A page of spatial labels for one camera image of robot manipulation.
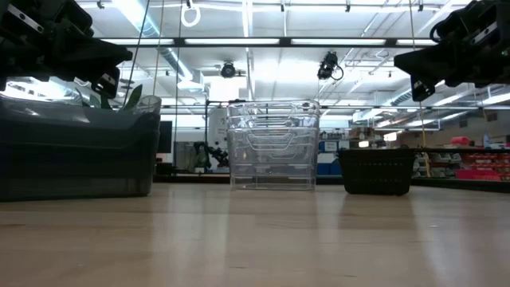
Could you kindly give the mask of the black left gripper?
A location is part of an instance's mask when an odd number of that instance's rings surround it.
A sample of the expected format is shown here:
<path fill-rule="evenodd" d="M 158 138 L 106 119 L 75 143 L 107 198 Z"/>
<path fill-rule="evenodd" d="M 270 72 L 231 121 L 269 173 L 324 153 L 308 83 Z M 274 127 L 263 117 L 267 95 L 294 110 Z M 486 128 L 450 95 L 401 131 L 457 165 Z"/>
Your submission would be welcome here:
<path fill-rule="evenodd" d="M 109 42 L 93 45 L 93 34 L 92 17 L 75 0 L 0 0 L 0 90 L 10 77 L 92 81 L 87 66 L 107 69 L 91 88 L 114 99 L 116 66 L 133 53 Z"/>

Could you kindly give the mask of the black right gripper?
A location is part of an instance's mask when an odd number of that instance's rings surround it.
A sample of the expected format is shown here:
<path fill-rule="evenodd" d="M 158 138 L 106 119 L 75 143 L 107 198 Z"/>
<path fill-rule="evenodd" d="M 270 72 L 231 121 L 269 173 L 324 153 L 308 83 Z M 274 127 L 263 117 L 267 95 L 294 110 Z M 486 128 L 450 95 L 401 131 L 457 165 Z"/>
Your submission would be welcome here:
<path fill-rule="evenodd" d="M 437 44 L 394 58 L 412 76 L 414 102 L 436 92 L 431 79 L 449 87 L 510 85 L 510 0 L 472 0 L 435 24 L 430 40 Z"/>

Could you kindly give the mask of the black perforated plastic basket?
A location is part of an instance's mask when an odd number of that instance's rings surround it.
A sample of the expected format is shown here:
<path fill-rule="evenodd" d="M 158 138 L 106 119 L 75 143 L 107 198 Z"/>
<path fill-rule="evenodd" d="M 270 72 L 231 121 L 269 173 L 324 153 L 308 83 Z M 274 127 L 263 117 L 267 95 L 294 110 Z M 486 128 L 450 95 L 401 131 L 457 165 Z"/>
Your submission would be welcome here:
<path fill-rule="evenodd" d="M 340 149 L 336 153 L 337 155 L 413 155 L 416 152 L 413 148 L 397 148 L 397 149 Z"/>
<path fill-rule="evenodd" d="M 406 157 L 414 156 L 415 151 L 410 149 L 391 149 L 391 150 L 340 150 L 337 152 L 339 157 Z"/>
<path fill-rule="evenodd" d="M 339 157 L 343 185 L 351 195 L 405 195 L 410 190 L 415 155 Z"/>

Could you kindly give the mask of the clear plastic basket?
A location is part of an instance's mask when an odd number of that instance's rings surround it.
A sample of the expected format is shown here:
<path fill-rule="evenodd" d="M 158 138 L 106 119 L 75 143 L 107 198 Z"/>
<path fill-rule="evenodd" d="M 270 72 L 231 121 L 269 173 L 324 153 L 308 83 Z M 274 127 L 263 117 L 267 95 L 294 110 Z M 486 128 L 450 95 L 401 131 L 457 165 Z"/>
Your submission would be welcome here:
<path fill-rule="evenodd" d="M 316 174 L 320 105 L 314 100 L 245 101 L 227 108 L 229 169 L 237 177 Z"/>
<path fill-rule="evenodd" d="M 234 190 L 313 191 L 317 115 L 230 116 L 227 146 Z"/>

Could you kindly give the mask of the shelf with red bins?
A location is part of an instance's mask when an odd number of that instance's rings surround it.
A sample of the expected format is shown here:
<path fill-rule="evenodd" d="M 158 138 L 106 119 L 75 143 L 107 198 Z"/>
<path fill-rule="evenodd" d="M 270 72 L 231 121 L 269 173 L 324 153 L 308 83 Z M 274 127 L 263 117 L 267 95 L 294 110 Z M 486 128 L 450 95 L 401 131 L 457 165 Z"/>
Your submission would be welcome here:
<path fill-rule="evenodd" d="M 510 182 L 510 142 L 482 145 L 467 137 L 454 137 L 451 144 L 428 147 L 415 154 L 414 178 Z"/>

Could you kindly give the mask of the black background screen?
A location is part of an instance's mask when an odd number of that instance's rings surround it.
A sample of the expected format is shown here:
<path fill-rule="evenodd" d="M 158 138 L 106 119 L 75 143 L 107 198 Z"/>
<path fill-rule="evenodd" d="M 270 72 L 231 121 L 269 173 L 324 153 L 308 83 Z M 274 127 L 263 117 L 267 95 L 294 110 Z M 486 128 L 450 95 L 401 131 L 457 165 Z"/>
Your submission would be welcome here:
<path fill-rule="evenodd" d="M 161 121 L 159 125 L 158 153 L 171 153 L 172 147 L 172 128 L 171 121 Z"/>

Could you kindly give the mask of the blue boxes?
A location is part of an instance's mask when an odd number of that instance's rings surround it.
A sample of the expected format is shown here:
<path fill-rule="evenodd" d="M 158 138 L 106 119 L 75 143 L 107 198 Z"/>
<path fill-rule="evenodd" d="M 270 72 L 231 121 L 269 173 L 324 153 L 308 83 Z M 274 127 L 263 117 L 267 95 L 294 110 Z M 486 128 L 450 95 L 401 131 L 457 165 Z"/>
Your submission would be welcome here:
<path fill-rule="evenodd" d="M 317 157 L 317 175 L 341 176 L 342 170 L 337 156 L 338 141 L 320 141 Z"/>

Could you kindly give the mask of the overhead light bar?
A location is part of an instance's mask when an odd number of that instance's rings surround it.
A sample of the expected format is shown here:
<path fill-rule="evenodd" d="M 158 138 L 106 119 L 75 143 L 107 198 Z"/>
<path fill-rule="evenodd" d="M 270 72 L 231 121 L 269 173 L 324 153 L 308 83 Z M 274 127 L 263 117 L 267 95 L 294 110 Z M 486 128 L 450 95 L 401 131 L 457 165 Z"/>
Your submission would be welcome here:
<path fill-rule="evenodd" d="M 427 38 L 376 38 L 376 37 L 102 37 L 102 41 L 125 47 L 167 47 L 167 48 L 202 48 L 202 47 L 243 47 L 243 48 L 390 48 L 410 49 L 435 45 Z"/>

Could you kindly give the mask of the black aluminium table frame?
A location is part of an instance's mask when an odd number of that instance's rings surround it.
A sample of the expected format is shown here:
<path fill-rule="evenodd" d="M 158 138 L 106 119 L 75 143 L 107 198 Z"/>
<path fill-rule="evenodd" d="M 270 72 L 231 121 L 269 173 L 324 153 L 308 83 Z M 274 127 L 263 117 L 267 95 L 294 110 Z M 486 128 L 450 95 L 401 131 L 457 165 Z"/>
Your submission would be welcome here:
<path fill-rule="evenodd" d="M 192 175 L 184 174 L 177 176 L 155 175 L 154 183 L 214 183 L 230 184 L 228 175 Z M 500 194 L 510 194 L 510 182 L 499 181 L 477 181 L 461 179 L 425 179 L 412 178 L 411 186 L 436 187 L 456 190 L 484 191 Z"/>

